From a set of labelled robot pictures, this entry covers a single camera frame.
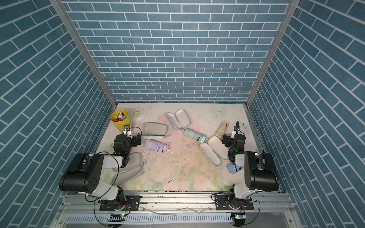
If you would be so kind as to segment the mint green umbrella case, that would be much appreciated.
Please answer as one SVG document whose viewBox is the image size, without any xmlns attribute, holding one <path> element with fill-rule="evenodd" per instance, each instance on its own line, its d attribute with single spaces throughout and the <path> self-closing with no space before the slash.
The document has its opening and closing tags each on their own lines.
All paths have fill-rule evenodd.
<svg viewBox="0 0 365 228">
<path fill-rule="evenodd" d="M 164 139 L 169 137 L 168 127 L 163 123 L 147 122 L 144 125 L 142 138 L 144 139 Z"/>
</svg>

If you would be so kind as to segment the beige umbrella case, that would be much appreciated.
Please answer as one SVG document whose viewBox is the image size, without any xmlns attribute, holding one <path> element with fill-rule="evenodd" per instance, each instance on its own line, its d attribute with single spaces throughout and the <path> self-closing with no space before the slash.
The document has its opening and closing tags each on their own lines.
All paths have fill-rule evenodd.
<svg viewBox="0 0 365 228">
<path fill-rule="evenodd" d="M 222 161 L 229 162 L 229 147 L 226 147 L 216 136 L 213 136 L 207 142 L 201 143 L 199 148 L 208 162 L 214 167 L 220 166 Z"/>
</svg>

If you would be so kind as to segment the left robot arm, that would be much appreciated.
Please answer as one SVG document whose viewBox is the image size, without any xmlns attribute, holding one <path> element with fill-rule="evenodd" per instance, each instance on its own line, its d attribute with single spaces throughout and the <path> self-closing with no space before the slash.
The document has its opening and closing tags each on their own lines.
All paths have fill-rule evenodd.
<svg viewBox="0 0 365 228">
<path fill-rule="evenodd" d="M 120 211 L 130 204 L 121 184 L 143 172 L 142 157 L 132 153 L 141 144 L 141 133 L 136 136 L 119 134 L 114 139 L 113 154 L 76 154 L 61 177 L 63 192 L 83 192 L 95 198 L 101 209 Z"/>
</svg>

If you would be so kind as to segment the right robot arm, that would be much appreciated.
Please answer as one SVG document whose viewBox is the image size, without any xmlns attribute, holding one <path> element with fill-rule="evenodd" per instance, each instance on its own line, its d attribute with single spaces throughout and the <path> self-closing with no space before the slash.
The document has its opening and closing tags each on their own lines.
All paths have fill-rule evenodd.
<svg viewBox="0 0 365 228">
<path fill-rule="evenodd" d="M 235 204 L 235 207 L 254 194 L 279 189 L 279 178 L 272 155 L 245 151 L 245 140 L 245 135 L 240 133 L 233 137 L 224 135 L 222 138 L 222 144 L 229 148 L 228 172 L 234 176 L 243 175 L 243 181 L 233 184 L 229 191 L 229 202 Z"/>
</svg>

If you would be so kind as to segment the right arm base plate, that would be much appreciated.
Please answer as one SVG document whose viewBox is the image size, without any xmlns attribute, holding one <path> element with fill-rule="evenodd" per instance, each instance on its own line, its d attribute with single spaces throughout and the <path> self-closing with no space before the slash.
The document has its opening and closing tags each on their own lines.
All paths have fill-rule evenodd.
<svg viewBox="0 0 365 228">
<path fill-rule="evenodd" d="M 250 199 L 237 199 L 231 198 L 227 194 L 216 194 L 211 196 L 215 203 L 217 211 L 228 211 L 228 210 L 243 210 L 251 211 L 254 210 L 252 200 Z"/>
</svg>

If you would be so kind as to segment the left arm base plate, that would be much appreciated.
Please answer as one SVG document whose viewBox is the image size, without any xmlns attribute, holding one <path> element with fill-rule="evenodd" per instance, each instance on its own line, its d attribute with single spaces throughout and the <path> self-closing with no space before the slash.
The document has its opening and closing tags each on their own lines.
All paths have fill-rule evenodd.
<svg viewBox="0 0 365 228">
<path fill-rule="evenodd" d="M 100 211 L 138 211 L 141 196 L 123 196 L 115 200 L 100 200 Z"/>
</svg>

